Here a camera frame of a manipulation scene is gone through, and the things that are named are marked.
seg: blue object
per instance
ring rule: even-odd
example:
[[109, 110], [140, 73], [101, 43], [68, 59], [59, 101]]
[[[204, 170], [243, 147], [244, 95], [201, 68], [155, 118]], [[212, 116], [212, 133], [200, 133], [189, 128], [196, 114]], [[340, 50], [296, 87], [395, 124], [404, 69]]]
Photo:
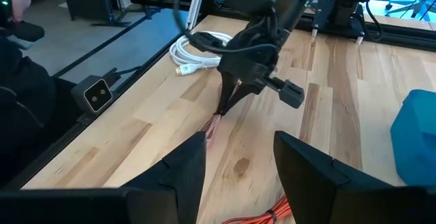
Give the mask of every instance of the blue object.
[[436, 93], [411, 91], [390, 135], [401, 179], [408, 185], [436, 185]]

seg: floor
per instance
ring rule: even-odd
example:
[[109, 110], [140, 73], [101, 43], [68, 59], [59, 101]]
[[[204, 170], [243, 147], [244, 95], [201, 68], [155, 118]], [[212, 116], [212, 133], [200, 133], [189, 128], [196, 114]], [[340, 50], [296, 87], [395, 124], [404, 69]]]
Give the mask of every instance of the floor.
[[[65, 0], [42, 0], [26, 12], [25, 20], [43, 27], [46, 36], [27, 51], [36, 63], [53, 75], [101, 43], [116, 35], [122, 28], [92, 27], [92, 21], [71, 21], [67, 8], [59, 7]], [[127, 21], [135, 22], [144, 14], [130, 13]]]
[[[45, 28], [46, 36], [24, 53], [44, 66], [50, 75], [61, 71], [124, 29], [93, 27], [93, 22], [83, 19], [71, 21], [67, 8], [62, 7], [64, 2], [42, 0], [33, 4], [25, 14], [25, 20]], [[143, 13], [128, 13], [124, 21], [133, 24], [143, 17]], [[178, 32], [171, 10], [162, 10], [152, 20], [140, 23], [61, 78], [79, 83], [89, 75], [100, 76], [113, 67], [123, 70], [143, 65]], [[128, 76], [124, 75], [116, 86]]]
[[[143, 65], [178, 33], [172, 11], [162, 10], [61, 77], [77, 83], [91, 74], [102, 76], [113, 67], [121, 71]], [[120, 85], [128, 76], [124, 75], [116, 84]]]

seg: white cable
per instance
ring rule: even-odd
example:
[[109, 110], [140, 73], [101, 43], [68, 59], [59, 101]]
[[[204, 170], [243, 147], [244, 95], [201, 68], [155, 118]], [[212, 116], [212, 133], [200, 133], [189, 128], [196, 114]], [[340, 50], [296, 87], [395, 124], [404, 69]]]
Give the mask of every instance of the white cable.
[[[223, 41], [224, 45], [232, 39], [231, 36], [224, 33], [216, 33], [207, 31], [211, 35]], [[176, 73], [178, 75], [192, 74], [198, 69], [217, 67], [221, 57], [197, 57], [185, 50], [185, 46], [189, 44], [189, 40], [182, 36], [170, 47], [170, 56], [172, 61], [178, 65]]]

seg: wood grain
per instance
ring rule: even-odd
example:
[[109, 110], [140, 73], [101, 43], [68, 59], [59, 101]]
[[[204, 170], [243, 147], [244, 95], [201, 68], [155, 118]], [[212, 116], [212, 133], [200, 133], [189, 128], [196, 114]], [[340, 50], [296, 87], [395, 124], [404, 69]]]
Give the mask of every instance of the wood grain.
[[[208, 16], [196, 30], [234, 35], [245, 22]], [[274, 131], [283, 130], [394, 185], [389, 129], [412, 89], [435, 90], [434, 53], [294, 31], [277, 75], [305, 89], [299, 109], [265, 89], [223, 117], [208, 148], [198, 223], [268, 210], [283, 195]], [[175, 76], [166, 55], [25, 188], [118, 187], [195, 133], [215, 111], [221, 76]], [[288, 218], [279, 223], [294, 223]]]

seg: orange wire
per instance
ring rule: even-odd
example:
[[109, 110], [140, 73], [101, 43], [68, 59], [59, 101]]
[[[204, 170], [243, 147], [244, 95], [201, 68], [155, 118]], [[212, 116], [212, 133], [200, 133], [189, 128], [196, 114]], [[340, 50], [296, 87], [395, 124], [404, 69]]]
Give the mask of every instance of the orange wire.
[[[277, 220], [290, 217], [292, 215], [291, 208], [287, 202], [286, 196], [283, 196], [279, 201], [270, 209], [277, 217]], [[240, 217], [224, 221], [222, 224], [274, 224], [273, 216], [266, 212], [258, 217]]]
[[[209, 119], [209, 121], [207, 121], [200, 129], [200, 131], [206, 132], [206, 145], [208, 147], [213, 143], [215, 132], [217, 131], [221, 118], [222, 115], [220, 114], [212, 115], [212, 118]], [[281, 197], [279, 201], [270, 209], [270, 211], [275, 214], [277, 221], [292, 215], [292, 211], [289, 203], [287, 202], [286, 196]], [[275, 222], [273, 216], [269, 212], [266, 212], [258, 217], [234, 218], [224, 221], [222, 224], [275, 224]]]

